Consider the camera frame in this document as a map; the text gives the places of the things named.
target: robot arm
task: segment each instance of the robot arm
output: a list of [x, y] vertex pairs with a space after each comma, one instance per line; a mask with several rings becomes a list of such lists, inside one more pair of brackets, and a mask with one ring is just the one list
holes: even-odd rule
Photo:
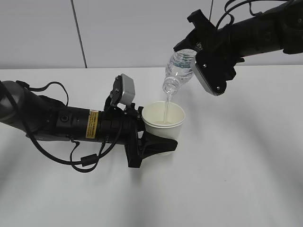
[[283, 50], [286, 54], [303, 52], [303, 0], [286, 2], [261, 15], [217, 29], [202, 13], [188, 18], [195, 29], [178, 43], [175, 51], [197, 51], [191, 68], [204, 89], [218, 96], [232, 80], [234, 66], [243, 57]]
[[[29, 85], [22, 81], [0, 82], [0, 122], [23, 130], [36, 148], [45, 156], [61, 164], [89, 166], [97, 164], [115, 144], [125, 146], [129, 167], [139, 168], [144, 158], [154, 154], [174, 151], [175, 140], [161, 138], [148, 133], [142, 120], [143, 107], [135, 109], [132, 103], [135, 95], [134, 82], [122, 74], [116, 77], [113, 90], [106, 100], [104, 111], [69, 107], [61, 101], [37, 96]], [[126, 105], [124, 110], [118, 103]], [[81, 158], [81, 161], [58, 159], [45, 151], [37, 142], [43, 141], [79, 141], [111, 143], [103, 153]]]

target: paper cup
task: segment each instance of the paper cup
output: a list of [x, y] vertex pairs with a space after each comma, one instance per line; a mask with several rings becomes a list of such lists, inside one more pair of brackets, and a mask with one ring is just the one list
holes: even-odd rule
[[184, 110], [177, 104], [170, 102], [167, 112], [167, 122], [164, 124], [165, 101], [155, 102], [143, 108], [142, 118], [147, 132], [178, 140], [181, 126], [185, 120]]

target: black cable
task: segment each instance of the black cable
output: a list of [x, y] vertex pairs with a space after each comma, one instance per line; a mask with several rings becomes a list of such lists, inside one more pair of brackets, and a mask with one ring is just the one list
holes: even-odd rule
[[63, 84], [60, 83], [60, 82], [52, 81], [52, 82], [48, 83], [47, 85], [45, 85], [44, 87], [39, 87], [39, 88], [30, 87], [30, 88], [28, 88], [28, 90], [34, 91], [34, 92], [41, 92], [41, 91], [45, 91], [46, 89], [48, 89], [48, 87], [49, 87], [50, 85], [52, 85], [52, 84], [57, 84], [57, 85], [59, 85], [59, 86], [62, 87], [62, 89], [63, 89], [64, 92], [66, 93], [66, 98], [67, 98], [67, 101], [66, 101], [66, 104], [65, 104], [65, 105], [68, 106], [68, 102], [69, 102], [68, 93], [67, 93], [65, 87], [63, 86]]
[[[225, 4], [225, 6], [224, 6], [224, 11], [226, 12], [227, 11], [227, 7], [230, 5], [230, 4], [232, 4], [234, 1], [236, 1], [236, 0], [229, 0], [229, 1], [227, 1], [226, 2], [226, 4]], [[232, 25], [233, 23], [234, 23], [234, 21], [235, 21], [235, 17], [232, 15], [232, 14], [228, 14], [230, 17], [231, 17], [231, 20], [230, 20], [230, 22], [229, 22], [229, 25]]]
[[[80, 142], [79, 141], [74, 141], [74, 140], [71, 140], [71, 142], [76, 144], [75, 147], [74, 147], [74, 149], [71, 151], [71, 154], [70, 154], [70, 161], [72, 162], [72, 154], [73, 154], [74, 150], [80, 145]], [[103, 149], [105, 147], [105, 144], [106, 144], [106, 141], [102, 143], [101, 148], [99, 150], [98, 156], [103, 151]], [[89, 172], [93, 171], [97, 167], [98, 162], [99, 162], [99, 158], [97, 159], [97, 162], [94, 164], [94, 166], [91, 167], [91, 168], [89, 168], [89, 169], [82, 169], [82, 168], [76, 167], [75, 165], [71, 165], [71, 166], [72, 166], [72, 168], [74, 170], [76, 170], [76, 171], [78, 171], [80, 173], [89, 173]]]
[[262, 14], [262, 12], [259, 12], [259, 13], [254, 13], [251, 9], [251, 2], [248, 3], [249, 6], [250, 6], [250, 14], [253, 16], [253, 17], [256, 17], [256, 16], [260, 16]]
[[[217, 28], [217, 29], [219, 28], [221, 22], [224, 20], [224, 18], [225, 18], [227, 15], [230, 14], [231, 11], [233, 11], [234, 9], [236, 9], [236, 8], [238, 8], [238, 7], [240, 7], [240, 6], [244, 5], [244, 4], [247, 4], [247, 3], [249, 3], [249, 2], [255, 2], [255, 1], [265, 1], [265, 0], [245, 0], [245, 1], [243, 1], [243, 2], [238, 3], [237, 5], [235, 5], [235, 6], [233, 6], [233, 7], [231, 7], [231, 8], [230, 8], [229, 10], [227, 10], [227, 11], [222, 15], [222, 17], [219, 19], [219, 21], [218, 21], [218, 23], [217, 23], [217, 25], [216, 25], [216, 28]], [[288, 2], [289, 2], [289, 3], [287, 4], [287, 7], [288, 7], [289, 4], [291, 4], [294, 0], [267, 0], [267, 1], [288, 1]]]
[[[97, 167], [97, 165], [99, 163], [99, 160], [101, 158], [103, 158], [105, 155], [107, 155], [113, 149], [113, 147], [116, 145], [116, 143], [118, 142], [118, 139], [121, 135], [122, 128], [123, 128], [123, 116], [122, 116], [122, 120], [120, 121], [119, 130], [118, 130], [118, 133], [117, 133], [116, 137], [114, 138], [114, 141], [103, 153], [102, 153], [102, 151], [105, 147], [105, 144], [106, 144], [108, 138], [102, 143], [102, 146], [101, 146], [101, 148], [99, 150], [99, 153], [98, 153], [98, 156], [97, 156], [97, 161], [94, 164], [94, 166], [89, 168], [89, 169], [82, 169], [82, 168], [76, 167], [75, 165], [71, 165], [73, 167], [73, 169], [80, 172], [80, 173], [89, 173], [89, 172], [93, 171]], [[73, 154], [74, 150], [80, 145], [80, 142], [79, 141], [74, 141], [74, 140], [71, 140], [71, 142], [76, 144], [74, 149], [71, 151], [71, 154], [70, 154], [70, 161], [72, 162], [72, 154]]]
[[32, 134], [29, 125], [27, 124], [21, 110], [18, 107], [18, 104], [16, 103], [16, 101], [14, 100], [13, 96], [11, 95], [11, 93], [7, 90], [7, 88], [4, 86], [4, 84], [0, 81], [0, 90], [4, 92], [5, 96], [8, 98], [10, 104], [13, 106], [14, 110], [16, 111], [18, 117], [20, 118], [25, 131], [28, 135], [28, 137], [30, 138], [30, 140], [32, 141], [32, 143], [34, 144], [34, 146], [42, 153], [44, 154], [46, 157], [48, 157], [49, 159], [51, 159], [52, 161], [58, 162], [60, 164], [63, 165], [80, 165], [81, 161], [76, 161], [76, 162], [70, 162], [70, 161], [65, 161], [62, 159], [59, 159], [53, 155], [51, 155], [50, 153], [48, 153], [46, 150], [44, 150], [40, 144], [38, 143], [38, 141], [36, 140], [36, 138], [34, 137], [34, 135]]
[[30, 87], [30, 85], [29, 85], [28, 83], [26, 83], [26, 82], [24, 82], [24, 81], [20, 81], [20, 80], [16, 80], [16, 83], [19, 84], [21, 87], [24, 87], [24, 88], [26, 88], [27, 90], [29, 90], [29, 91], [34, 91], [34, 92], [45, 91], [46, 89], [48, 89], [48, 87], [49, 87], [50, 85], [52, 85], [52, 84], [57, 84], [57, 85], [61, 86], [62, 89], [64, 90], [64, 92], [65, 92], [65, 94], [66, 94], [66, 99], [67, 99], [65, 105], [68, 106], [69, 96], [68, 96], [68, 93], [67, 93], [65, 87], [64, 87], [63, 84], [60, 83], [60, 82], [52, 81], [52, 82], [48, 83], [47, 85], [45, 85], [44, 87], [39, 87], [39, 88]]
[[105, 155], [107, 155], [112, 149], [113, 147], [116, 145], [116, 143], [118, 142], [118, 139], [120, 137], [120, 134], [121, 134], [121, 131], [122, 131], [122, 128], [123, 128], [123, 116], [122, 116], [122, 119], [120, 121], [120, 126], [119, 126], [119, 131], [114, 139], [114, 141], [112, 142], [112, 144], [102, 153], [102, 154], [99, 154], [98, 155], [98, 159], [104, 157]]
[[213, 6], [214, 6], [214, 0], [212, 0], [212, 5], [211, 5], [211, 7], [210, 7], [209, 21], [210, 21], [210, 19], [212, 18]]

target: table surface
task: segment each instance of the table surface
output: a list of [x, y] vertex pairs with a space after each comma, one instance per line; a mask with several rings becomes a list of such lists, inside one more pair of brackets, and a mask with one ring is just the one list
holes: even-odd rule
[[[0, 125], [0, 226], [296, 227], [303, 223], [303, 66], [241, 66], [224, 95], [193, 77], [173, 102], [186, 112], [178, 151], [127, 167], [115, 146], [81, 174]], [[135, 82], [137, 105], [164, 100], [164, 68], [0, 70], [32, 87], [62, 82], [70, 106], [103, 109], [115, 76]], [[59, 86], [43, 94], [65, 102]], [[68, 159], [70, 142], [41, 142]], [[100, 144], [82, 142], [75, 159]]]

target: yellow warning label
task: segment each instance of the yellow warning label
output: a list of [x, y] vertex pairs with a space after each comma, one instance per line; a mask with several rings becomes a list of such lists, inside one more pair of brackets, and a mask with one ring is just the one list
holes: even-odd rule
[[94, 139], [96, 136], [97, 125], [98, 125], [98, 114], [99, 111], [89, 111], [89, 121], [87, 122], [86, 138]]

